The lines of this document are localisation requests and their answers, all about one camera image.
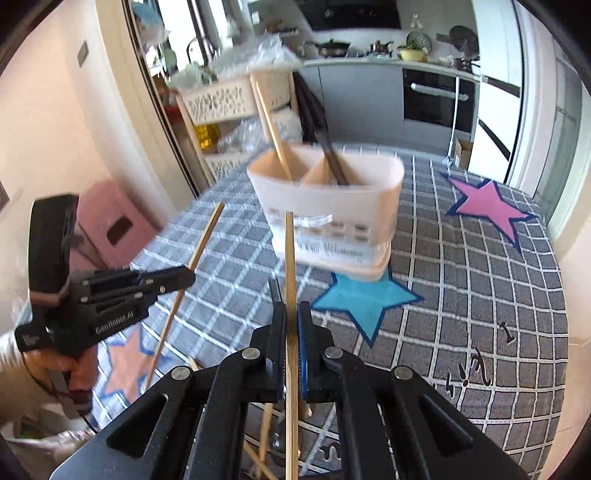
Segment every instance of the oven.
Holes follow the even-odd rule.
[[[456,97],[456,78],[451,75],[403,69],[404,119],[453,126]],[[456,129],[472,133],[475,115],[473,82],[460,79],[460,95],[457,107]]]

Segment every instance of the cardboard box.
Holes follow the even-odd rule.
[[[456,168],[461,168],[462,170],[468,169],[473,146],[474,143],[469,142],[468,140],[460,140],[459,138],[456,138],[456,158],[454,162]]]

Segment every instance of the kitchen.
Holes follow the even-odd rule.
[[[166,2],[159,3],[168,24]],[[225,17],[203,14],[216,11],[214,1],[200,4],[207,41],[205,48],[198,40],[183,47],[185,62],[203,64],[209,52],[279,33],[303,61],[300,74],[324,106],[333,142],[447,162],[457,150],[457,166],[464,157],[469,172],[508,181],[522,83],[511,0],[233,3],[220,2]]]

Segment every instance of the wooden chopstick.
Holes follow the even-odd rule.
[[[265,462],[267,457],[267,444],[269,443],[269,429],[271,428],[271,419],[273,418],[273,404],[266,403],[265,411],[262,414],[261,431],[259,434],[259,459]],[[261,478],[261,468],[258,466],[255,470],[255,479]]]
[[[195,252],[189,261],[189,270],[195,271],[199,260],[201,259],[201,255],[203,255],[203,251],[207,246],[207,242],[213,233],[213,229],[216,227],[217,221],[220,218],[220,215],[223,212],[225,205],[220,202],[217,204],[215,210],[213,211],[205,230],[203,231],[203,235],[195,248]],[[178,308],[181,305],[184,297],[184,290],[179,290],[177,292],[177,296],[174,299],[173,306],[170,309],[170,313],[168,314],[168,318],[166,319],[166,323],[164,324],[164,328],[162,329],[162,333],[160,334],[160,340],[158,341],[158,346],[156,347],[156,351],[154,352],[154,356],[152,357],[152,363],[150,364],[150,370],[148,371],[148,379],[146,380],[145,388],[146,390],[149,389],[150,383],[152,382],[152,378],[154,377],[154,371],[156,370],[156,364],[158,363],[158,357],[162,352],[162,347],[164,346],[164,342],[166,341],[166,337],[168,336],[168,331],[170,330],[170,326],[173,324],[174,316],[177,314]]]
[[[269,467],[267,467],[265,463],[261,462],[260,458],[256,456],[256,452],[252,449],[250,445],[248,445],[248,442],[246,440],[244,440],[242,447],[244,448],[244,451],[248,454],[248,456],[252,459],[252,461],[255,462],[257,468],[260,468],[269,480],[277,480],[277,477],[273,475],[273,472],[269,470]]]
[[[285,480],[298,475],[299,357],[296,318],[296,257],[294,252],[294,214],[285,213],[285,306],[287,341],[285,346]]]
[[[283,149],[283,145],[281,144],[281,136],[279,135],[279,132],[277,131],[275,124],[273,123],[271,111],[269,110],[269,107],[262,94],[261,85],[259,84],[259,81],[256,79],[254,75],[251,75],[251,85],[255,97],[258,98],[261,104],[265,120],[267,121],[267,126],[269,127],[269,131],[271,132],[271,139],[273,140],[273,145],[275,146],[275,151],[277,152],[279,162],[281,162],[281,166],[283,167],[283,170],[285,172],[285,175],[287,175],[288,180],[294,181],[293,176],[291,175],[289,165],[287,163],[287,157],[285,156],[285,149]]]

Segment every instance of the gray checkered tablecloth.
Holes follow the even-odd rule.
[[[337,346],[369,365],[414,368],[537,476],[560,417],[568,350],[560,271],[540,210],[529,197],[499,185],[507,201],[538,215],[516,224],[521,256],[488,221],[446,215],[462,195],[439,171],[473,184],[480,177],[400,156],[406,173],[392,243],[392,276],[424,300],[388,310],[373,348],[345,314],[313,312],[314,319],[332,331]],[[282,281],[284,263],[273,252],[271,232],[245,168],[218,182],[171,222],[132,267],[187,264],[219,201],[226,209],[168,337],[164,372],[186,364],[188,356],[203,367],[218,364],[246,347],[252,331],[271,318],[267,279],[276,275]],[[327,271],[298,265],[297,282],[298,298],[313,301],[332,279]],[[173,298],[162,296],[142,323],[144,348],[154,349]],[[472,359],[477,351],[480,365]],[[118,394],[102,397],[111,369],[104,344],[99,362],[94,414],[104,425],[127,405]],[[246,422],[246,439],[254,446],[261,409],[251,404]],[[274,413],[279,420],[280,410]],[[340,468],[334,405],[317,406],[301,426],[300,475]],[[280,460],[274,458],[268,455],[268,464],[281,475]],[[248,462],[245,468],[251,467]]]

